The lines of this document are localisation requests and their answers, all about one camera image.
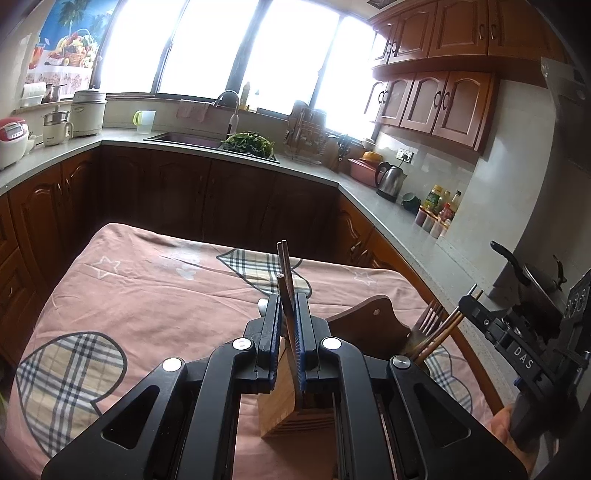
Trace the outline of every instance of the electrical outlet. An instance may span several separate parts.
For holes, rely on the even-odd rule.
[[[410,163],[413,160],[413,155],[413,152],[400,148],[396,154],[396,158],[405,161],[406,163]]]

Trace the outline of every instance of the plaid pattern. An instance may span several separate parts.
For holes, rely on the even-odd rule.
[[[233,272],[237,273],[246,283],[263,292],[265,295],[279,293],[277,274],[281,273],[281,266],[278,255],[235,248],[228,253],[219,255],[217,259]],[[306,297],[310,298],[312,287],[295,270],[300,263],[301,259],[290,258],[294,289],[295,291],[304,292]]]
[[[454,361],[465,362],[462,357],[455,356]],[[472,414],[472,396],[466,386],[453,376],[452,356],[443,346],[425,359],[431,372],[431,378],[456,400],[469,414]]]
[[[59,337],[37,349],[17,369],[22,413],[31,434],[53,457],[100,415],[96,402],[125,375],[125,357],[95,332]]]

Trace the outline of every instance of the window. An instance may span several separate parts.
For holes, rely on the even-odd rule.
[[[103,53],[100,88],[105,92],[150,92],[162,50],[184,0],[128,0]]]
[[[258,0],[191,0],[174,36],[159,92],[216,98],[226,89]]]
[[[243,79],[258,106],[291,113],[294,101],[310,102],[339,14],[304,0],[274,0],[256,36]]]
[[[347,17],[336,34],[316,108],[326,111],[326,128],[351,137],[371,137],[374,124],[363,115],[375,80],[365,68],[374,41],[366,23]]]

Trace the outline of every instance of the gray countertop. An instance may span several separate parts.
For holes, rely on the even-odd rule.
[[[16,164],[0,171],[0,194],[6,193],[15,185],[52,165],[101,144],[176,151],[217,158],[335,186],[400,252],[448,312],[457,306],[461,296],[465,295],[475,283],[464,269],[439,247],[433,237],[415,225],[413,214],[404,210],[400,205],[392,204],[379,197],[376,195],[375,189],[367,187],[347,175],[332,172],[322,166],[294,161],[281,155],[277,155],[277,160],[279,160],[277,164],[223,151],[144,141],[144,138],[151,137],[156,133],[141,135],[131,129],[107,128],[94,137],[75,138],[54,147],[36,147]],[[460,330],[485,367],[501,396],[501,400],[505,404],[512,402],[516,389],[510,385],[510,379],[515,376],[515,373],[470,322],[462,322]]]

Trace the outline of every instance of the kettle base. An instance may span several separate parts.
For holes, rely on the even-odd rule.
[[[382,192],[382,190],[376,190],[375,193],[380,195],[382,198],[385,198],[386,200],[390,200],[390,202],[394,202],[394,203],[396,203],[396,199],[398,198],[398,195],[392,196],[389,193]]]

